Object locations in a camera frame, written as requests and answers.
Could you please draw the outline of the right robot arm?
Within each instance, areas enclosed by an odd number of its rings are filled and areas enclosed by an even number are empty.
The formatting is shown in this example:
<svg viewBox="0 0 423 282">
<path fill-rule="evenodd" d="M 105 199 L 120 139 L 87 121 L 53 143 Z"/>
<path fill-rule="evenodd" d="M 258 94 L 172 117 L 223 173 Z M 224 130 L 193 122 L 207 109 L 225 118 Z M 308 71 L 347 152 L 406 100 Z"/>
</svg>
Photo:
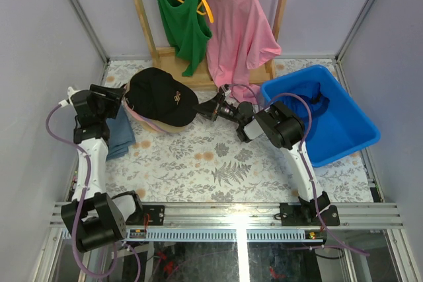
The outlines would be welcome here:
<svg viewBox="0 0 423 282">
<path fill-rule="evenodd" d="M 274 215 L 283 225 L 336 225 L 337 212 L 332 210 L 328 194 L 315 181 L 315 173 L 305 146 L 308 131 L 303 121 L 285 104 L 277 101 L 259 112 L 250 102 L 233 106 L 225 101 L 222 93 L 211 100 L 194 106 L 203 117 L 216 121 L 218 117 L 238 124 L 237 136 L 245 143 L 267 136 L 281 150 L 293 171 L 298 191 L 298 205 L 280 204 L 280 212 Z"/>
</svg>

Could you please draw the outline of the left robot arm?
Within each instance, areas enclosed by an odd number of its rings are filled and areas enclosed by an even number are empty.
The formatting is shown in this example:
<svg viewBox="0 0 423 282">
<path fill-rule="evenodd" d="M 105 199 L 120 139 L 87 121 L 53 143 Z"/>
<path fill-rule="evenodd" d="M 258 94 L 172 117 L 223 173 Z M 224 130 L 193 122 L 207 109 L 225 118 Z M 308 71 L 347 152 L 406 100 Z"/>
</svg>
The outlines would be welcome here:
<svg viewBox="0 0 423 282">
<path fill-rule="evenodd" d="M 77 184 L 61 218 L 78 252 L 88 252 L 126 237 L 128 225 L 144 220 L 145 210 L 134 191 L 110 197 L 106 192 L 106 157 L 109 152 L 108 119 L 116 119 L 124 88 L 91 85 L 68 89 L 68 104 L 75 111 L 71 145 L 78 153 Z"/>
</svg>

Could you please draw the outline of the purple cap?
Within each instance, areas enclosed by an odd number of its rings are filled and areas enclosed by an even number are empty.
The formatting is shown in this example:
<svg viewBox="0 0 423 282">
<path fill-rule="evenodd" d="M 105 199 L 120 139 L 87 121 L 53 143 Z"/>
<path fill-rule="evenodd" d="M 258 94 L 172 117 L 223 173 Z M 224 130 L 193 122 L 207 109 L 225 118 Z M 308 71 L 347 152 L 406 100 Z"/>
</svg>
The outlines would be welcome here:
<svg viewBox="0 0 423 282">
<path fill-rule="evenodd" d="M 161 132 L 161 133 L 169 133 L 169 130 L 163 129 L 161 126 L 155 124 L 148 118 L 144 118 L 143 116 L 136 115 L 135 119 L 139 122 L 143 122 L 144 124 L 148 125 L 152 130 Z"/>
</svg>

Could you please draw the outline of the black sport cap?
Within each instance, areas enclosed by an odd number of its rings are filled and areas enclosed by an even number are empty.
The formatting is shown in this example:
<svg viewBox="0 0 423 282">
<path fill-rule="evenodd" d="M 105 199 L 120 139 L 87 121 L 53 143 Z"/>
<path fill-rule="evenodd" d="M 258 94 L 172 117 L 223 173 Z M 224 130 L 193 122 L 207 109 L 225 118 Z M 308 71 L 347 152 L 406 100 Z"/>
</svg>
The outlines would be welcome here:
<svg viewBox="0 0 423 282">
<path fill-rule="evenodd" d="M 190 124 L 197 114 L 196 93 L 156 67 L 143 69 L 130 79 L 124 100 L 137 115 L 173 127 Z"/>
</svg>

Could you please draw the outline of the pink cap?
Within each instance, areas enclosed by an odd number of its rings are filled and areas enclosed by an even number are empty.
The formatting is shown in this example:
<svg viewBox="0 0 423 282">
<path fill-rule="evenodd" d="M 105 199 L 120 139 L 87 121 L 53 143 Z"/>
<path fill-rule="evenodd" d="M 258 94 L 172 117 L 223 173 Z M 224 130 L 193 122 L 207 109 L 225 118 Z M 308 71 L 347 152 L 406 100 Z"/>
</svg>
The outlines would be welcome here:
<svg viewBox="0 0 423 282">
<path fill-rule="evenodd" d="M 138 120 L 135 119 L 136 115 L 139 115 L 138 113 L 134 112 L 128 105 L 126 102 L 122 103 L 124 108 L 126 109 L 126 112 L 137 122 L 140 124 L 140 122 Z"/>
</svg>

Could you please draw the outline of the beige sport cap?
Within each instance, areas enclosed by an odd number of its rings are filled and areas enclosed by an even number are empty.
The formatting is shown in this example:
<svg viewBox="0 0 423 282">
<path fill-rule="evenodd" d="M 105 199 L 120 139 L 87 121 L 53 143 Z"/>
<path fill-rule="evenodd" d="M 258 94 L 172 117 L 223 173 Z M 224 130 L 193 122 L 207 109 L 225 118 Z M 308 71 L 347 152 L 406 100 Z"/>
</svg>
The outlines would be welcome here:
<svg viewBox="0 0 423 282">
<path fill-rule="evenodd" d="M 186 126 L 177 127 L 163 122 L 154 122 L 155 129 L 163 133 L 180 133 L 186 130 Z"/>
</svg>

